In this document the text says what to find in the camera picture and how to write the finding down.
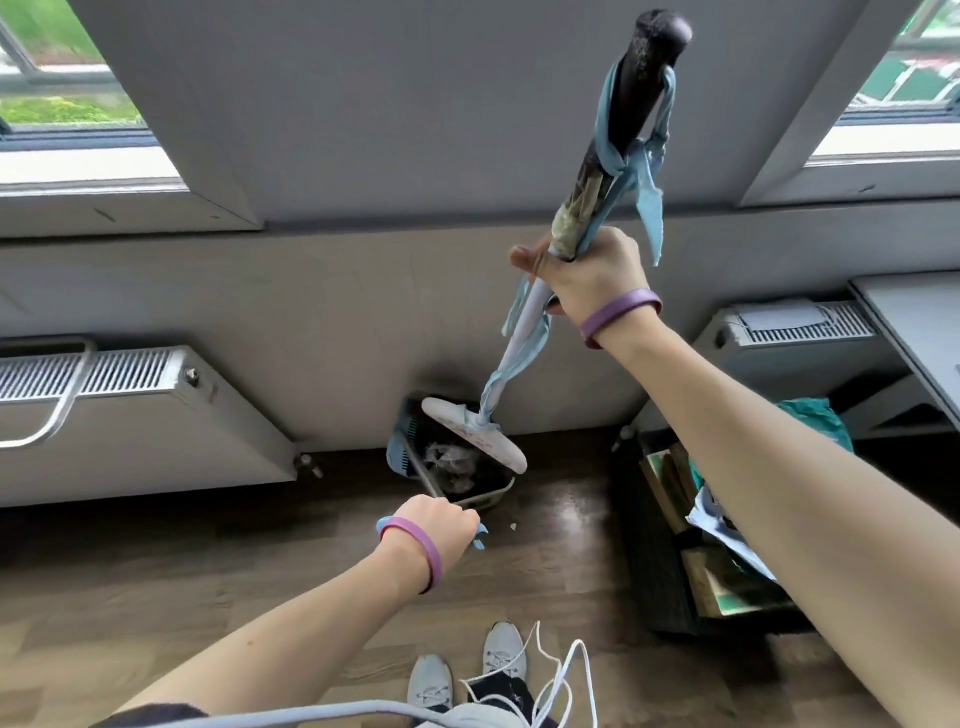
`teal bag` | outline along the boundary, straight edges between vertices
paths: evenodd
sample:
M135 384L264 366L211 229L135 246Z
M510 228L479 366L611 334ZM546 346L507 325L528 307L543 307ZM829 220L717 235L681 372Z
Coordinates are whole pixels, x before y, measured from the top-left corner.
M795 420L800 420L804 425L827 435L841 448L853 452L853 440L850 439L850 433L837 413L830 408L830 400L815 400L812 397L803 397L799 400L782 401L777 407ZM690 472L699 491L704 487L705 481L692 460L690 461Z

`knotted blue fabric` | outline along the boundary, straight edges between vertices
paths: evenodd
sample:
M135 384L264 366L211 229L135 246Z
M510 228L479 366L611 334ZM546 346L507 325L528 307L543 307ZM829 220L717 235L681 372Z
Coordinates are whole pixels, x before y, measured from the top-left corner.
M613 68L610 69L610 73L607 74L603 92L600 94L596 124L593 127L593 145L597 157L600 159L604 171L614 179L614 182L603 204L590 218L589 225L577 244L577 256L582 255L587 250L593 241L593 237L607 220L608 215L620 201L620 198L627 192L636 189L636 212L646 229L653 263L656 266L660 263L660 254L663 250L663 193L654 184L654 177L662 168L663 158L666 155L666 142L669 139L670 114L673 111L673 102L676 97L677 77L673 68L668 65L663 67L663 100L660 102L654 129L650 138L636 139L627 150L627 156L624 157L613 146L608 136L610 106L619 67L620 61L615 63ZM558 251L551 249L550 252L556 254ZM520 311L523 309L529 290L530 281L524 279L516 293L516 299L507 316L507 322L503 326L502 333L504 336L510 336L514 332L516 321L519 319ZM504 364L491 375L480 400L480 415L485 421L490 421L493 412L492 407L488 404L491 389L497 382L513 379L537 358L540 351L546 346L552 318L544 309L540 321L530 333L530 336L527 337L513 361Z

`dark sleeve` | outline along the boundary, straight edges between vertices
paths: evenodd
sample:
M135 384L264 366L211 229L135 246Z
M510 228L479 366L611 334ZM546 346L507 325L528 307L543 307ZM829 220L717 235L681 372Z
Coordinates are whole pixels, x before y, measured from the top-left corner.
M194 717L208 717L202 710L186 703L156 703L130 708L122 713L114 713L106 720L94 723L90 728L145 728L148 725L173 723L177 720L189 720Z

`desk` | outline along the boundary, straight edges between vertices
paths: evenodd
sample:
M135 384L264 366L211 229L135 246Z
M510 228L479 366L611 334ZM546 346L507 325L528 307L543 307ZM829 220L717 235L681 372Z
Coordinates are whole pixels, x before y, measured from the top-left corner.
M915 375L857 405L858 414L889 415L926 400L960 429L960 272L874 276L854 279L850 288Z

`person's right arm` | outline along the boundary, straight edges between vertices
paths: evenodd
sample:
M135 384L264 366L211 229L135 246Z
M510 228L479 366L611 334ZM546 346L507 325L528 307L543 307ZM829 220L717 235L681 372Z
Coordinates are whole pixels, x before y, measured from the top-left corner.
M515 249L578 326L646 287L636 242L603 229L583 260ZM709 364L650 306L596 341L657 404L751 547L907 726L960 716L960 529Z

